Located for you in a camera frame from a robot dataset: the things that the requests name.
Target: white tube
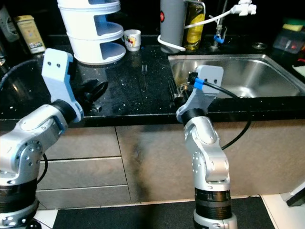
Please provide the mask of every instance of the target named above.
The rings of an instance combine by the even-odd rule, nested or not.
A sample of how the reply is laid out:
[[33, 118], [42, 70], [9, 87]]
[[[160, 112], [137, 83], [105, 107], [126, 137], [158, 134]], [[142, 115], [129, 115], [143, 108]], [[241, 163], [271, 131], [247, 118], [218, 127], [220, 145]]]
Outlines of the white tube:
[[175, 45], [175, 44], [171, 44], [171, 43], [168, 43], [168, 42], [165, 42], [165, 41], [162, 41], [161, 40], [161, 35], [158, 36], [158, 42], [160, 44], [163, 44], [163, 45], [166, 45], [168, 47], [171, 47], [171, 48], [174, 48], [174, 49], [178, 49], [182, 52], [184, 52], [186, 49], [184, 47], [181, 47], [181, 46], [178, 46], [178, 45]]
[[207, 23], [216, 21], [216, 20], [218, 20], [218, 19], [220, 19], [220, 18], [223, 18], [223, 17], [229, 15], [230, 13], [231, 13], [231, 10], [229, 10], [229, 11], [227, 11], [227, 12], [225, 12], [225, 13], [222, 13], [222, 14], [216, 16], [216, 17], [213, 17], [213, 18], [211, 18], [211, 19], [204, 20], [204, 21], [201, 21], [201, 22], [197, 22], [197, 23], [195, 23], [195, 24], [187, 25], [187, 26], [184, 27], [184, 29], [188, 29], [188, 28], [192, 28], [192, 27], [195, 27], [195, 26], [198, 26], [198, 25], [204, 25], [204, 24], [207, 24]]

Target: white dish rack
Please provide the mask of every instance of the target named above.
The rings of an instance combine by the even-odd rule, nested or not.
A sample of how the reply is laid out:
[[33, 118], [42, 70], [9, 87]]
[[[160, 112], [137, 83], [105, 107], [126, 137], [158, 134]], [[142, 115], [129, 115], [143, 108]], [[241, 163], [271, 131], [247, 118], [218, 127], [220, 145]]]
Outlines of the white dish rack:
[[119, 0], [57, 0], [74, 57], [85, 64], [120, 60], [125, 48], [110, 43], [123, 36], [123, 27], [106, 20], [121, 9]]

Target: floor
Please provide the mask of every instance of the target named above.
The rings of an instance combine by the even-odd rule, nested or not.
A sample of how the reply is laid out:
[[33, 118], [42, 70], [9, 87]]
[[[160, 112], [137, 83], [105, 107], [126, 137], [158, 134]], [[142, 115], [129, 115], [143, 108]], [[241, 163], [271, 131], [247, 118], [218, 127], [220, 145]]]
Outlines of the floor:
[[[305, 228], [305, 205], [289, 208], [279, 194], [261, 197], [275, 229]], [[41, 222], [42, 229], [50, 229], [54, 225], [57, 212], [57, 210], [40, 210], [35, 215], [35, 219]]]

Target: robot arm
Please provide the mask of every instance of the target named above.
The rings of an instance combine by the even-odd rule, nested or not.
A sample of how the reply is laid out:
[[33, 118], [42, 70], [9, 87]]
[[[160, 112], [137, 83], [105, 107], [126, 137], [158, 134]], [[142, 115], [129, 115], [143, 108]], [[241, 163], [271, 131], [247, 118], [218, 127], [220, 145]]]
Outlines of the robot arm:
[[43, 105], [0, 137], [0, 228], [25, 228], [36, 213], [40, 160], [83, 110], [75, 100], [68, 74], [71, 54], [47, 49], [42, 76], [51, 94]]
[[[221, 83], [223, 69], [198, 66], [198, 78], [209, 72]], [[207, 107], [218, 91], [194, 88], [187, 102], [176, 113], [184, 124], [186, 148], [192, 157], [195, 185], [194, 225], [196, 229], [237, 229], [236, 216], [231, 211], [229, 163], [219, 145], [219, 136], [205, 116]]]

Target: black floor mat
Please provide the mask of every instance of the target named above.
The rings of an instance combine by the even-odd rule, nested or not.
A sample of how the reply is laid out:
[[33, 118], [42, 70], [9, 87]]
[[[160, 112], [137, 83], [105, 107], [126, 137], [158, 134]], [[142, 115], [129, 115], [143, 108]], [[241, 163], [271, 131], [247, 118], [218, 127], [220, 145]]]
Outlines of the black floor mat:
[[[194, 229], [195, 202], [59, 210], [53, 229]], [[275, 229], [261, 198], [232, 199], [238, 229]]]

